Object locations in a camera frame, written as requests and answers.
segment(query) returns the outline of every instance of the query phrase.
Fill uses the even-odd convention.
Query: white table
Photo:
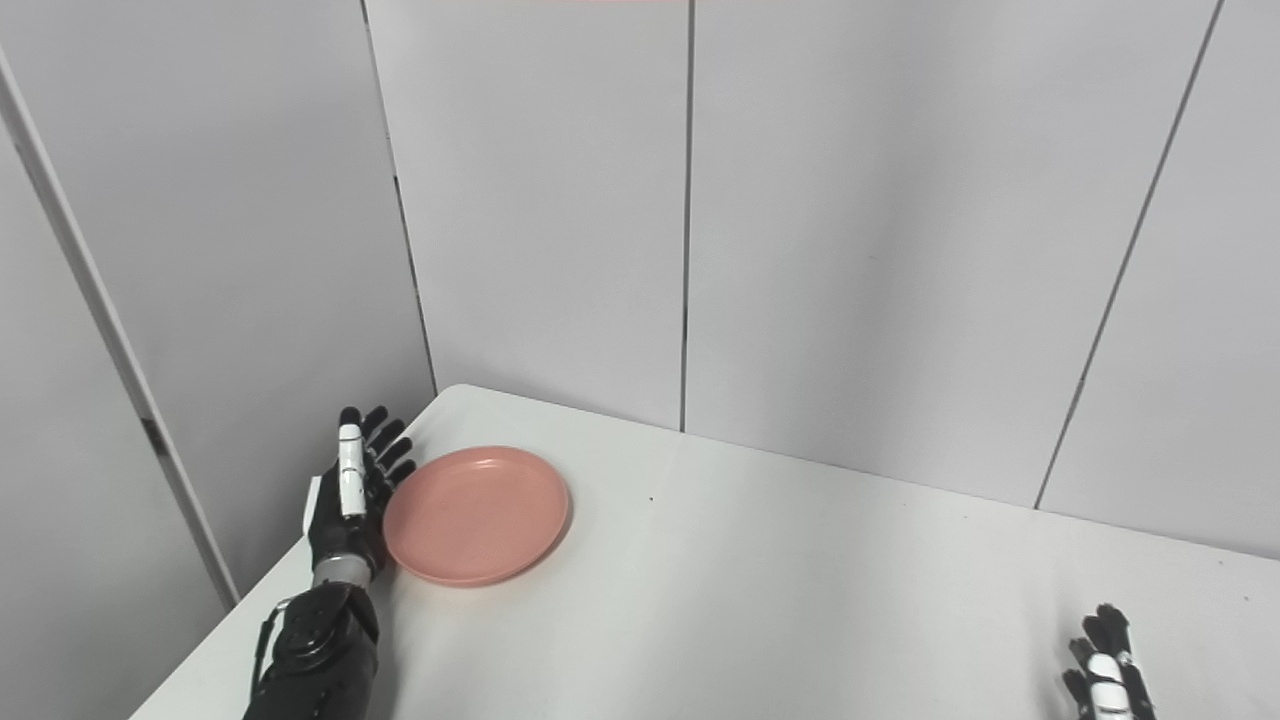
[[[474,387],[408,432],[419,461],[541,455],[572,525],[488,588],[380,578],[370,720],[1066,720],[1102,601],[1161,720],[1280,717],[1280,562]],[[259,624],[308,580],[300,542],[133,719],[239,719]]]

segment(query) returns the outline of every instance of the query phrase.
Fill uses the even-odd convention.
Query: panel seam
[[[1093,333],[1093,342],[1089,345],[1089,352],[1084,357],[1084,368],[1080,370],[1080,378],[1075,383],[1075,392],[1071,396],[1070,405],[1068,405],[1066,418],[1062,420],[1062,427],[1059,430],[1057,442],[1053,443],[1053,452],[1050,455],[1048,466],[1044,469],[1044,478],[1041,480],[1039,492],[1036,493],[1036,503],[1032,506],[1036,510],[1039,510],[1041,503],[1044,501],[1044,491],[1048,489],[1050,477],[1053,474],[1053,468],[1057,465],[1057,457],[1062,451],[1062,443],[1071,427],[1071,420],[1075,419],[1075,410],[1079,407],[1080,397],[1084,395],[1084,384],[1089,378],[1089,370],[1093,369],[1093,360],[1098,354],[1098,346],[1102,342],[1102,333],[1106,331],[1107,322],[1111,319],[1111,310],[1115,307],[1116,297],[1120,293],[1120,283],[1124,281],[1124,275],[1129,270],[1129,261],[1133,259],[1133,251],[1138,245],[1138,236],[1142,233],[1143,224],[1147,220],[1147,213],[1151,209],[1152,199],[1156,196],[1156,186],[1160,184],[1160,178],[1165,172],[1165,164],[1169,161],[1169,154],[1174,146],[1174,140],[1178,137],[1178,128],[1181,126],[1183,115],[1187,111],[1187,105],[1192,96],[1192,90],[1196,87],[1196,79],[1199,77],[1201,65],[1204,61],[1204,54],[1208,51],[1210,40],[1213,37],[1213,28],[1217,26],[1217,18],[1222,12],[1224,1],[1225,0],[1217,0],[1213,5],[1213,13],[1210,15],[1208,27],[1204,29],[1204,36],[1201,40],[1198,51],[1196,53],[1196,61],[1192,64],[1190,76],[1187,78],[1187,83],[1183,87],[1183,95],[1178,102],[1178,110],[1174,113],[1174,122],[1169,128],[1169,135],[1165,137],[1165,145],[1160,151],[1160,160],[1156,163],[1156,170],[1151,177],[1151,183],[1147,186],[1147,195],[1143,197],[1142,206],[1138,210],[1138,219],[1134,223],[1133,232],[1129,234],[1129,243],[1120,260],[1120,268],[1116,270],[1115,281],[1111,283],[1111,292],[1107,295],[1107,302],[1102,309],[1102,318],[1098,322],[1098,328]]]
[[[435,361],[431,357],[431,341],[426,334],[426,309],[422,307],[422,292],[417,284],[417,264],[413,259],[413,243],[408,237],[408,219],[404,217],[404,196],[401,190],[399,170],[396,168],[396,146],[392,143],[392,126],[387,119],[387,99],[383,95],[383,78],[378,73],[378,51],[374,49],[374,28],[369,22],[366,0],[360,0],[360,13],[365,23],[365,40],[369,45],[369,63],[374,70],[374,90],[378,92],[378,115],[383,120],[383,137],[387,138],[387,159],[392,164],[392,186],[396,190],[396,209],[399,213],[401,237],[404,240],[404,254],[408,258],[408,278],[413,284],[413,302],[417,304],[417,323],[422,332],[422,350],[426,352],[426,372],[431,379],[431,397],[440,395],[435,380]]]
[[[698,0],[689,0],[689,65],[685,79],[685,237],[682,309],[680,322],[680,432],[685,432],[689,405],[689,240],[692,220],[694,179],[694,29]]]

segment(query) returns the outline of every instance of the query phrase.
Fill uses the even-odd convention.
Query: robotic hand
[[[244,720],[362,720],[378,671],[378,619],[367,588],[387,564],[383,512],[415,470],[402,420],[379,406],[342,411],[338,460],[320,478],[307,539],[311,589],[282,601],[262,623]],[[284,612],[262,673],[275,619]]]
[[[1147,684],[1133,660],[1129,620],[1110,605],[1082,623],[1088,638],[1070,642],[1080,670],[1062,673],[1079,720],[1156,720]]]

